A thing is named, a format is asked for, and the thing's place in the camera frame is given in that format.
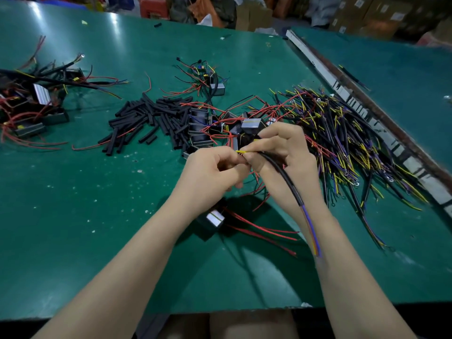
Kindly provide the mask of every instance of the forearm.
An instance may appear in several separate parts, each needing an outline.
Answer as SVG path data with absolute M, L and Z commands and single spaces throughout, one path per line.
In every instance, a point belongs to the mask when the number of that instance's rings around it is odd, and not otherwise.
M 315 263 L 336 337 L 414 337 L 323 199 L 307 199 L 306 206 L 320 244 L 321 257 L 315 258 Z M 302 214 L 296 220 L 310 240 Z
M 191 219 L 165 203 L 36 338 L 129 339 Z

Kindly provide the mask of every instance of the person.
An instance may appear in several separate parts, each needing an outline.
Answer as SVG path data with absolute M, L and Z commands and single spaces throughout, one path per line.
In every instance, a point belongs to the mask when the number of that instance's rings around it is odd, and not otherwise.
M 302 210 L 287 184 L 257 151 L 285 159 L 285 171 L 306 205 L 321 249 L 321 256 L 314 256 L 315 266 L 336 338 L 415 338 L 325 205 L 316 159 L 308 151 L 302 128 L 276 122 L 259 136 L 241 149 L 246 151 L 243 155 L 227 146 L 191 154 L 164 205 L 34 338 L 131 338 L 178 237 L 229 188 L 242 187 L 250 166 L 309 238 Z

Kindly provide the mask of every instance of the workbench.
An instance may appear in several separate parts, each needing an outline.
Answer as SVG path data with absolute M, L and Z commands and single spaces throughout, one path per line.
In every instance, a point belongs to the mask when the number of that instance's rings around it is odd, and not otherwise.
M 128 79 L 113 92 L 136 100 L 152 80 L 151 99 L 182 91 L 176 57 L 207 60 L 227 78 L 226 94 L 213 99 L 225 109 L 255 94 L 272 101 L 272 90 L 302 84 L 326 87 L 315 70 L 277 36 L 144 20 L 111 13 L 0 0 L 0 66 L 14 69 L 33 53 L 43 64 L 78 63 L 96 76 Z M 69 89 L 70 122 L 44 134 L 75 147 L 97 143 L 108 119 L 124 101 L 95 90 Z M 151 145 L 134 142 L 107 157 L 101 149 L 34 152 L 0 146 L 0 320 L 48 318 L 71 300 L 133 236 L 171 193 L 184 160 L 162 134 Z M 296 228 L 271 200 L 238 198 L 254 187 L 228 193 L 231 208 L 261 226 Z M 374 245 L 349 200 L 331 207 L 355 249 L 394 303 L 451 301 L 450 219 L 434 202 L 412 210 L 390 193 L 369 202 L 374 231 L 394 248 Z M 195 223 L 182 234 L 147 307 L 149 313 L 210 312 L 283 307 L 322 307 L 320 285 L 308 246 L 287 244 L 298 258 L 244 234 L 226 231 L 209 239 Z

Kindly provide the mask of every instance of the person's left hand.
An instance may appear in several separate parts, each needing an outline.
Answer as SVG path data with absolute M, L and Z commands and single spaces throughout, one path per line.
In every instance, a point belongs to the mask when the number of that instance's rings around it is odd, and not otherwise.
M 187 159 L 169 200 L 194 219 L 214 206 L 232 186 L 242 188 L 249 173 L 245 158 L 228 146 L 199 149 Z

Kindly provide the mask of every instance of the table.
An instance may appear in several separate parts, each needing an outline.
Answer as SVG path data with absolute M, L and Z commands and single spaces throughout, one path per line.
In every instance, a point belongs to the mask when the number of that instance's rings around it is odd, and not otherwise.
M 0 18 L 1 67 L 26 61 L 44 34 L 40 61 L 68 62 L 82 52 L 83 70 L 93 64 L 96 75 L 131 81 L 113 89 L 126 100 L 138 99 L 148 88 L 145 71 L 152 79 L 151 99 L 162 96 L 159 88 L 183 90 L 174 78 L 176 56 L 190 63 L 206 59 L 230 77 L 225 96 L 214 99 L 218 108 L 250 94 L 271 101 L 268 88 L 322 86 L 276 36 L 172 22 L 154 28 L 152 20 L 13 1 L 0 1 Z M 71 121 L 45 137 L 92 145 L 107 134 L 107 120 L 122 103 L 99 91 L 71 89 L 64 103 Z M 53 316 L 158 209 L 184 165 L 163 135 L 150 147 L 131 144 L 113 157 L 99 149 L 35 153 L 13 145 L 0 146 L 0 154 L 0 319 Z M 246 186 L 245 192 L 253 187 Z M 436 206 L 420 205 L 424 211 L 416 212 L 385 196 L 377 205 L 369 203 L 368 220 L 396 248 L 393 253 L 373 244 L 348 200 L 331 210 L 392 302 L 452 300 L 449 220 Z M 295 227 L 273 201 L 252 213 L 259 203 L 235 198 L 231 207 L 258 225 Z M 297 251 L 295 259 L 244 234 L 227 231 L 204 241 L 197 230 L 190 225 L 178 241 L 147 312 L 324 306 L 304 242 L 288 245 Z

